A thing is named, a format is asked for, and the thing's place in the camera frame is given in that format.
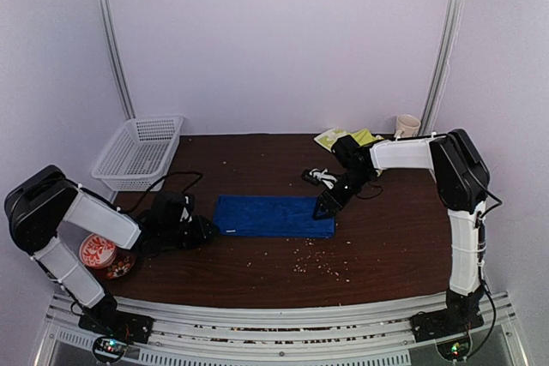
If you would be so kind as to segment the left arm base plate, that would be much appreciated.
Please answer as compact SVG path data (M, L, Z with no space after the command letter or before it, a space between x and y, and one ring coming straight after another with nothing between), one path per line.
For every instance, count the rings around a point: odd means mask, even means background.
M86 310L78 321L78 327L81 329L131 344L146 344L153 325L154 319L150 316L117 309Z

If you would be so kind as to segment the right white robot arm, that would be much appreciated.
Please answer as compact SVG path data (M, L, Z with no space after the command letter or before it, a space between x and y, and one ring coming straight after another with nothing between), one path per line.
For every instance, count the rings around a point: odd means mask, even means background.
M343 136L332 152L345 173L318 197L315 220L333 218L379 171L422 169L435 174L439 199L448 210L452 266L444 309L418 313L410 322L416 334L463 333L482 325L480 299L486 294L482 267L486 250L486 200L490 174L468 133L380 140L361 145Z

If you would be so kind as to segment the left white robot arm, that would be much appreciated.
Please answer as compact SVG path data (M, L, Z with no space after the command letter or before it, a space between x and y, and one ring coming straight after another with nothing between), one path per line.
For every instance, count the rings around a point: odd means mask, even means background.
M116 249L138 257L196 249L211 241L218 227L196 214L186 190L160 191L152 206L134 216L69 180L48 165L5 197L4 212L15 246L67 291L84 316L105 335L114 335L126 319L115 297L76 255L76 243L97 235Z

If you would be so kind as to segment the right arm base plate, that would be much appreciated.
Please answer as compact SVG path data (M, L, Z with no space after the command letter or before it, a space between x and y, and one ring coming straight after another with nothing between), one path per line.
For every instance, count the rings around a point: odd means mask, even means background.
M459 315L452 315L449 309L419 312L409 320L416 343L465 333L484 325L480 312L462 318Z

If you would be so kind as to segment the blue towel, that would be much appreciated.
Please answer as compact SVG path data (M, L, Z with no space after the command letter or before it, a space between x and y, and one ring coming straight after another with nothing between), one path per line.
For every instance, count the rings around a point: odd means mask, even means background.
M313 219L309 196L221 195L214 209L220 234L234 237L331 238L335 220Z

